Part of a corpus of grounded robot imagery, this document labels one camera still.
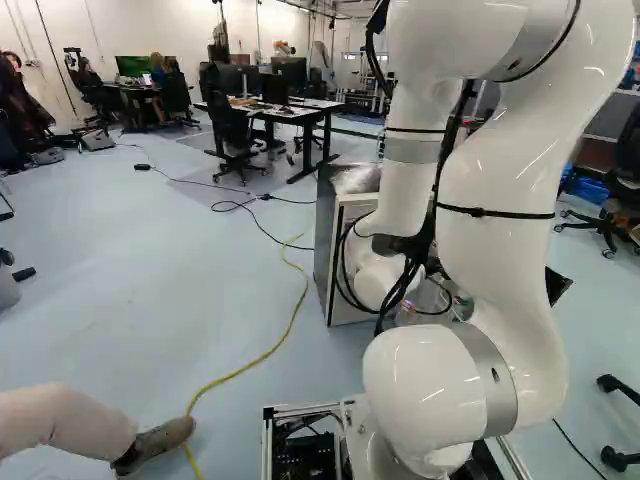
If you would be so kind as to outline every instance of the person's leg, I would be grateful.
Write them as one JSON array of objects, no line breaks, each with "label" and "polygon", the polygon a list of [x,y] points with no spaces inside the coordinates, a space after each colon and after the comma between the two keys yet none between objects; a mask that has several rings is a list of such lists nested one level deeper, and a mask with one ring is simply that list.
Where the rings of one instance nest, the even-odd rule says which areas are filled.
[{"label": "person's leg", "polygon": [[160,123],[166,123],[166,117],[164,115],[164,110],[162,110],[162,103],[161,103],[160,97],[151,98],[151,104],[153,105],[153,109],[155,110],[156,115],[158,116],[158,120],[160,120]]},{"label": "person's leg", "polygon": [[191,436],[195,422],[180,417],[137,434],[136,422],[64,385],[43,385],[0,393],[0,459],[49,445],[111,462],[126,476]]},{"label": "person's leg", "polygon": [[112,462],[133,444],[137,430],[123,413],[64,385],[0,393],[0,458],[49,445]]}]

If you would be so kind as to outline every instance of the green monitor screen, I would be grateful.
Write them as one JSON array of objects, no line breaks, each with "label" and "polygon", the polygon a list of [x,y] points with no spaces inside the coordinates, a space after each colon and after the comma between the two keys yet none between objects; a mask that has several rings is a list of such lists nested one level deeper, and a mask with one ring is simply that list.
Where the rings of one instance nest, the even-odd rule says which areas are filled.
[{"label": "green monitor screen", "polygon": [[151,73],[149,57],[116,57],[118,71],[123,77],[142,77],[143,73]]}]

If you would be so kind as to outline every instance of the beige pants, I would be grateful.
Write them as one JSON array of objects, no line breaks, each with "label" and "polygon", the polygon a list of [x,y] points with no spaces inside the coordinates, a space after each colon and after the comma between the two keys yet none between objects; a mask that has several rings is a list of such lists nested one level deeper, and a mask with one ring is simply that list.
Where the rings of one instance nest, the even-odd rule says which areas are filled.
[{"label": "beige pants", "polygon": [[133,444],[136,423],[64,385],[0,392],[0,459],[49,445],[113,462]]}]

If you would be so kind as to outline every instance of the yellow cable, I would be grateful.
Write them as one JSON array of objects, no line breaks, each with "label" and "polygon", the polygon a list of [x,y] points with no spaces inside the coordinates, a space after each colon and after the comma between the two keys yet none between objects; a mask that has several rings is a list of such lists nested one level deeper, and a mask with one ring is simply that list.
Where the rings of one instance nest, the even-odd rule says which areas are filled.
[{"label": "yellow cable", "polygon": [[[300,298],[298,299],[298,302],[296,303],[296,306],[293,309],[293,312],[291,314],[291,320],[289,321],[289,325],[287,326],[287,329],[284,331],[284,333],[282,334],[282,336],[280,337],[280,340],[278,340],[278,342],[275,344],[275,346],[273,348],[271,348],[271,350],[266,351],[265,353],[263,353],[262,355],[260,355],[258,358],[256,358],[255,360],[247,363],[245,366],[240,367],[237,370],[234,370],[233,372],[225,375],[224,377],[220,377],[216,380],[214,380],[211,383],[208,383],[207,385],[205,385],[204,387],[202,387],[198,393],[196,393],[193,398],[191,399],[191,401],[189,402],[189,406],[187,407],[187,415],[191,415],[191,412],[193,411],[193,408],[196,406],[196,403],[198,403],[198,400],[200,400],[200,398],[207,393],[209,390],[211,390],[212,388],[217,387],[218,385],[222,385],[223,383],[231,380],[232,378],[237,377],[238,375],[240,375],[241,373],[246,372],[247,370],[255,367],[256,365],[262,363],[263,361],[265,361],[267,358],[269,358],[271,355],[273,355],[284,343],[284,341],[287,339],[287,337],[289,336],[289,334],[291,333],[291,329],[293,328],[293,323],[296,320],[296,317],[298,316],[298,312],[300,311],[300,307],[302,306],[302,302],[304,301],[304,299],[307,296],[307,292],[309,291],[309,277],[307,277],[306,272],[304,271],[304,268],[302,268],[300,265],[293,263],[292,261],[288,260],[285,257],[285,251],[287,249],[287,245],[289,244],[294,244],[295,242],[297,242],[300,238],[302,238],[305,234],[301,233],[300,235],[296,235],[295,237],[293,237],[292,239],[290,239],[289,241],[285,242],[286,245],[282,247],[282,249],[280,250],[280,258],[282,259],[282,261],[284,263],[286,263],[287,265],[289,265],[292,268],[295,268],[296,270],[298,270],[300,273],[302,273],[302,275],[304,275],[304,279],[305,279],[305,287],[304,287],[304,291],[302,292],[302,295],[300,295]],[[191,452],[191,449],[189,448],[188,444],[185,444],[184,449],[187,453],[187,458],[189,460],[189,463],[191,464],[191,468],[193,468],[193,472],[196,474],[196,478],[198,480],[204,480],[204,476],[202,475],[202,472],[200,471],[200,467],[198,467],[198,463],[196,462],[193,453]]]}]

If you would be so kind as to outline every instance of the black strap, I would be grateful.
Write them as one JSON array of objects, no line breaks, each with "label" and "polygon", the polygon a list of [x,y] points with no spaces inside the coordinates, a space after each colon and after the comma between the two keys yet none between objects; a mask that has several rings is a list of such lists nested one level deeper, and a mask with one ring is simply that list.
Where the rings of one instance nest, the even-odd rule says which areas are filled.
[{"label": "black strap", "polygon": [[496,210],[485,210],[481,207],[455,207],[453,205],[447,205],[445,203],[438,202],[438,208],[444,210],[451,210],[457,213],[466,213],[473,218],[482,217],[498,217],[498,218],[514,218],[516,220],[552,220],[555,218],[555,213],[514,213],[514,212],[499,212]]},{"label": "black strap", "polygon": [[400,133],[445,133],[446,130],[419,130],[415,128],[393,128],[387,127],[387,132],[400,132]]}]

